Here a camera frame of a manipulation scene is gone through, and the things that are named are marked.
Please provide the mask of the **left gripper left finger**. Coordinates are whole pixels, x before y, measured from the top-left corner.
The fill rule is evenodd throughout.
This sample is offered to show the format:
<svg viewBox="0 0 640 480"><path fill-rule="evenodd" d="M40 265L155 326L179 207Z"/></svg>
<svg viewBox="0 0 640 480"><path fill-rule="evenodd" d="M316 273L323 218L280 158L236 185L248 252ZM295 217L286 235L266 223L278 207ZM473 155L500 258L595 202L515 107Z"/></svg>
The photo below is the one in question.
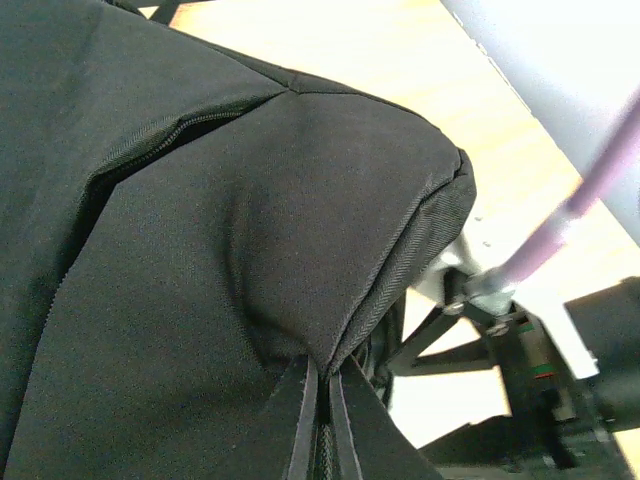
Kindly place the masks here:
<svg viewBox="0 0 640 480"><path fill-rule="evenodd" d="M254 423L240 459L241 479L309 479L315 453L319 375L295 358Z"/></svg>

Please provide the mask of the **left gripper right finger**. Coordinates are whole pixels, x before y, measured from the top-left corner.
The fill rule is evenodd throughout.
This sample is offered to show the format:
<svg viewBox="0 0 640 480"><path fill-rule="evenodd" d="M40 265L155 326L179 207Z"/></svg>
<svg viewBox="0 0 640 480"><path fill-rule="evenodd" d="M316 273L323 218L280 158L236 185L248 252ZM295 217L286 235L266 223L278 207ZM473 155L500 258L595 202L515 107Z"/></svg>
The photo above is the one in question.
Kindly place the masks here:
<svg viewBox="0 0 640 480"><path fill-rule="evenodd" d="M357 365L344 364L331 377L329 405L339 479L440 477L396 427Z"/></svg>

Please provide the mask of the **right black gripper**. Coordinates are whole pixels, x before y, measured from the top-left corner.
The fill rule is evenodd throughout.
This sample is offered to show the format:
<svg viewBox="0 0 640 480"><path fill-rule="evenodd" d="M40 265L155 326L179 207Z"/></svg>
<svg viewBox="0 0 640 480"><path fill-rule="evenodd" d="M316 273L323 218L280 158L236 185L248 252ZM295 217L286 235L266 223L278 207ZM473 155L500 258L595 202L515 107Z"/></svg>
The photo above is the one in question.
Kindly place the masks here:
<svg viewBox="0 0 640 480"><path fill-rule="evenodd" d="M477 340L424 351L461 318ZM421 451L443 473L627 473L630 466L585 382L572 377L540 323L519 307L501 319L465 303L435 307L378 375L499 369L509 412L461 426Z"/></svg>

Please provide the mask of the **black student backpack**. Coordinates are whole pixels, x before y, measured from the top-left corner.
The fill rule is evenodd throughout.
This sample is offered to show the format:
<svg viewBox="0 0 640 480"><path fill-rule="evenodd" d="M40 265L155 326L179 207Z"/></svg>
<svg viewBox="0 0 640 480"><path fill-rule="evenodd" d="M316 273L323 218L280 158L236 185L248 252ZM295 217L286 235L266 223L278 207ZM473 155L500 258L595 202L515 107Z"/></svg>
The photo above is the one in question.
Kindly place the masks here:
<svg viewBox="0 0 640 480"><path fill-rule="evenodd" d="M348 86L106 1L1 5L1 475L241 479L297 357L374 359L471 162Z"/></svg>

